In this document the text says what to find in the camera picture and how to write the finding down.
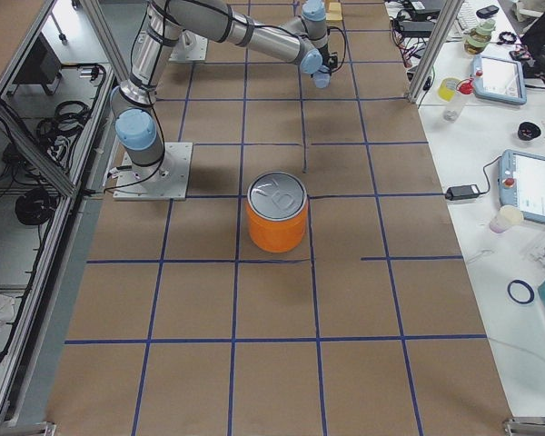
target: glass jar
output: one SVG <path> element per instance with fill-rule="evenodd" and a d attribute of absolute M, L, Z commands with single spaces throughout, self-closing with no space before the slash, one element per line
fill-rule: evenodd
<path fill-rule="evenodd" d="M 492 38 L 492 31 L 495 29 L 495 21 L 490 18 L 483 21 L 466 35 L 464 50 L 470 55 L 482 53 Z"/>

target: keyboard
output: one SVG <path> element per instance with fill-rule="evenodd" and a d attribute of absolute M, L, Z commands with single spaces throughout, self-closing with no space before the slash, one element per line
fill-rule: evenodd
<path fill-rule="evenodd" d="M 462 32 L 471 30 L 473 27 L 479 25 L 479 19 L 468 1 L 465 0 L 462 3 L 461 10 L 456 17 L 456 22 Z"/>

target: orange canister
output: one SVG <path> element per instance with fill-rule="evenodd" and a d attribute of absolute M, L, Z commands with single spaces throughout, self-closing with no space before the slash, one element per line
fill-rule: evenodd
<path fill-rule="evenodd" d="M 272 172 L 249 186 L 246 212 L 253 242 L 271 253 L 299 245 L 307 226 L 307 192 L 295 176 Z"/>

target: screen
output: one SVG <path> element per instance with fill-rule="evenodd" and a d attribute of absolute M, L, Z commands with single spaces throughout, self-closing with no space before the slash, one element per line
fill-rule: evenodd
<path fill-rule="evenodd" d="M 482 57 L 481 66 L 482 87 L 487 93 L 520 97 L 517 64 Z"/>
<path fill-rule="evenodd" d="M 519 209 L 545 216 L 545 161 L 515 154 L 515 168 Z"/>

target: touchscreen tablet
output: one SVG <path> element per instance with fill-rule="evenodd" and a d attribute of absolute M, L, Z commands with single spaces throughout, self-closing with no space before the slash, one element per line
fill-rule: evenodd
<path fill-rule="evenodd" d="M 506 150 L 499 171 L 500 203 L 518 207 L 526 219 L 545 223 L 545 157 Z"/>
<path fill-rule="evenodd" d="M 477 97 L 507 104 L 527 103 L 519 62 L 478 54 L 472 60 L 472 75 L 479 70 L 482 76 L 475 77 L 472 83 Z"/>

